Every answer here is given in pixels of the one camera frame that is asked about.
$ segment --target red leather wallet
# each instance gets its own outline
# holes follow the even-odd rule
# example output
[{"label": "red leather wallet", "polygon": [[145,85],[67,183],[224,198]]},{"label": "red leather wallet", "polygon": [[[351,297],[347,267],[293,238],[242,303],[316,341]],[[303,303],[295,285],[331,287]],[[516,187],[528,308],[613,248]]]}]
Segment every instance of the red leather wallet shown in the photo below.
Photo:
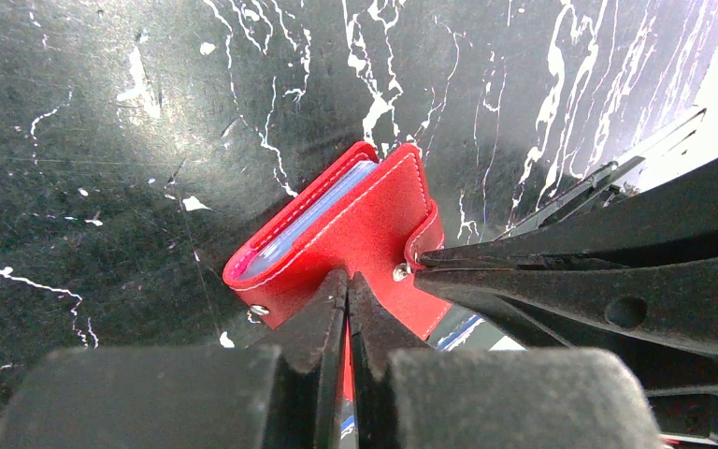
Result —
[{"label": "red leather wallet", "polygon": [[[223,280],[248,305],[269,310],[261,318],[276,327],[299,311],[333,268],[361,271],[379,302],[422,339],[449,303],[414,288],[413,277],[393,277],[408,262],[441,247],[438,207],[428,194],[420,151],[403,144],[321,215],[284,256],[263,272],[241,279],[251,259],[360,161],[378,162],[375,148],[358,142],[297,196],[227,262]],[[352,399],[350,354],[344,395]]]}]

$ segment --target table surface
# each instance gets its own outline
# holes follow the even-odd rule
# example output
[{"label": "table surface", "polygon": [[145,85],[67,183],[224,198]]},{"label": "table surface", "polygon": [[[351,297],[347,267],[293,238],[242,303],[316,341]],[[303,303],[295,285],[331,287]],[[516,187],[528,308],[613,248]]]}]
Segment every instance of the table surface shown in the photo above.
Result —
[{"label": "table surface", "polygon": [[717,42],[716,0],[0,2],[0,413],[56,348],[266,333],[221,270],[355,141],[415,142],[447,245],[487,241]]}]

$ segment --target black plastic part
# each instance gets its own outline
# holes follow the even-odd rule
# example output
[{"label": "black plastic part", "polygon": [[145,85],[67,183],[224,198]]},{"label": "black plastic part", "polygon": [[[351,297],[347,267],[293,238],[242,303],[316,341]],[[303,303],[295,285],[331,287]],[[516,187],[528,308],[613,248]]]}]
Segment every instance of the black plastic part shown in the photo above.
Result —
[{"label": "black plastic part", "polygon": [[650,401],[656,421],[669,439],[718,445],[718,396],[671,396]]},{"label": "black plastic part", "polygon": [[10,401],[0,449],[242,449],[282,439],[277,348],[70,350],[49,355]]},{"label": "black plastic part", "polygon": [[286,372],[279,418],[270,423],[286,440],[268,447],[336,447],[342,400],[343,333],[348,275],[331,271],[312,301],[253,346],[279,346]]},{"label": "black plastic part", "polygon": [[[516,316],[513,313],[508,315],[509,321],[496,319],[498,314],[494,320],[524,346],[598,347],[612,351],[634,371],[650,397],[692,393],[718,395],[718,355],[690,353],[593,326],[578,326],[571,319],[524,303],[513,307],[499,298],[496,302],[508,305],[518,316],[526,317],[519,318],[516,323],[526,323],[531,325],[529,327],[507,326],[515,319],[510,318]],[[547,340],[551,335],[556,337]]]},{"label": "black plastic part", "polygon": [[718,355],[718,257],[589,271],[431,268],[418,272],[414,284],[492,320],[488,298],[504,297],[577,326]]},{"label": "black plastic part", "polygon": [[663,447],[637,380],[604,351],[396,351],[387,382],[398,445],[383,447]]},{"label": "black plastic part", "polygon": [[395,397],[385,377],[389,354],[433,349],[383,308],[361,273],[351,280],[348,311],[359,448],[397,447]]}]

